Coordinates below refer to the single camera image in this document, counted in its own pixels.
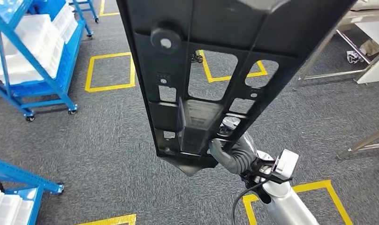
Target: yellow tape square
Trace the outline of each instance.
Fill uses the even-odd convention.
[[[333,203],[335,204],[337,210],[339,211],[341,218],[343,218],[343,221],[346,225],[352,225],[352,221],[347,214],[346,210],[343,207],[343,204],[341,203],[339,197],[337,196],[336,192],[334,191],[332,187],[331,180],[322,180],[317,181],[313,183],[308,184],[301,184],[293,187],[293,190],[296,193],[304,192],[304,191],[312,191],[317,189],[323,189],[326,188],[331,199],[333,200]],[[252,202],[258,201],[258,197],[255,195],[245,195],[242,198],[243,204],[245,206],[246,214],[248,215],[249,224],[250,225],[257,225],[256,217],[254,216],[253,208],[251,206]]]
[[[136,225],[136,215],[131,214],[77,225]]]
[[[130,83],[92,88],[91,79],[93,76],[94,61],[99,60],[99,59],[118,57],[118,56],[130,56]],[[115,54],[108,54],[108,55],[95,55],[95,56],[92,56],[89,61],[89,68],[87,70],[87,78],[86,78],[86,84],[84,86],[84,89],[88,92],[96,92],[96,91],[105,91],[105,90],[115,90],[115,89],[121,89],[121,88],[131,88],[136,85],[135,74],[136,74],[136,67],[134,66],[133,57],[131,57],[130,52],[115,53]]]
[[[99,16],[119,15],[120,14],[120,13],[104,13],[104,7],[105,7],[105,0],[101,0]]]
[[[212,74],[210,73],[209,65],[207,65],[206,57],[203,50],[199,50],[199,54],[203,57],[202,65],[206,73],[207,81],[209,83],[216,82],[216,81],[229,81],[231,79],[231,76],[212,77]],[[264,68],[264,65],[261,62],[261,60],[257,61],[257,65],[258,67],[260,67],[260,72],[249,73],[247,77],[268,75],[267,70]]]

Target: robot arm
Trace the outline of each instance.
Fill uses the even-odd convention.
[[[233,130],[230,121],[223,121],[224,130]],[[230,152],[225,152],[219,140],[209,144],[211,155],[228,171],[239,174],[248,190],[257,194],[278,225],[318,225],[316,218],[294,192],[289,180],[296,169],[299,156],[287,149],[274,160],[265,152],[256,150],[246,132]]]

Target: rectangular cutout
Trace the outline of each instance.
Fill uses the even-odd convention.
[[[254,101],[250,99],[235,98],[229,110],[234,113],[247,114]]]
[[[170,138],[175,138],[176,133],[175,132],[170,132],[170,131],[163,131],[163,137],[170,139]]]
[[[159,97],[164,102],[176,102],[176,88],[159,85]]]
[[[265,76],[247,76],[245,79],[245,84],[254,88],[261,88],[268,84],[271,77],[278,70],[278,63],[272,60],[259,60],[255,62],[250,69],[250,71],[256,71],[259,69],[259,65],[263,65],[263,68],[266,68]]]
[[[188,94],[200,99],[222,99],[237,63],[238,59],[232,54],[197,50],[192,54]],[[216,79],[222,76],[229,76],[229,79],[211,82],[212,74]]]
[[[233,116],[226,116],[223,118],[222,124],[224,126],[220,127],[218,135],[222,137],[229,137],[234,132],[238,124],[241,122],[241,119]]]

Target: blue shelf frame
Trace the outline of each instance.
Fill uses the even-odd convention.
[[[33,121],[34,119],[34,112],[30,109],[33,107],[65,104],[68,107],[69,112],[74,112],[77,110],[78,106],[74,104],[69,98],[68,90],[73,70],[75,68],[77,54],[79,52],[83,28],[85,27],[88,37],[92,38],[93,35],[93,32],[90,30],[86,20],[83,17],[78,2],[76,0],[73,0],[73,3],[81,20],[78,21],[78,27],[76,28],[70,41],[64,45],[56,78],[51,78],[48,75],[47,71],[40,65],[40,63],[30,53],[30,51],[26,48],[26,46],[21,42],[20,38],[14,32],[14,28],[17,26],[24,13],[28,10],[31,3],[32,0],[23,0],[22,4],[19,5],[15,13],[13,15],[10,15],[11,17],[9,17],[7,22],[0,15],[0,61],[5,77],[5,85],[0,83],[0,95],[8,102],[10,102],[13,106],[15,106],[29,121]],[[8,37],[8,39],[16,46],[16,48],[23,54],[23,56],[39,72],[44,80],[10,85],[1,33]],[[31,103],[24,103],[22,101],[22,98],[25,97],[44,96],[51,94],[56,94],[59,99]]]
[[[16,28],[21,18],[24,16],[24,14],[28,11],[29,7],[31,6],[31,3],[32,0],[23,0],[21,5],[19,5],[16,8],[15,12],[13,14],[10,14],[8,18],[6,18],[6,20],[3,21],[6,22],[9,25],[9,27],[13,29]]]
[[[27,184],[26,187],[5,190],[7,195],[19,195],[24,200],[33,201],[33,208],[30,214],[28,225],[35,225],[36,218],[42,202],[44,191],[51,194],[62,194],[64,185],[54,183],[41,176],[30,173],[19,167],[10,165],[0,160],[0,181],[10,181]]]
[[[78,5],[89,4],[89,8],[82,8],[81,11],[82,12],[89,12],[89,11],[91,11],[91,13],[93,13],[93,19],[96,21],[96,23],[99,22],[99,15],[97,15],[96,10],[94,9],[93,0],[78,1],[77,3],[78,3]]]

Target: small object on floor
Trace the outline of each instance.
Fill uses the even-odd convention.
[[[362,59],[362,57],[356,51],[347,51],[347,61],[350,64],[356,64],[358,62],[363,62],[364,59]]]
[[[34,116],[26,116],[25,120],[28,122],[33,122],[35,120],[35,117]]]
[[[193,54],[192,54],[192,57],[191,57],[191,63],[194,63],[194,62],[202,63],[202,62],[203,62],[203,57],[202,57],[202,55],[198,55],[198,54],[196,54],[196,53],[193,53]]]

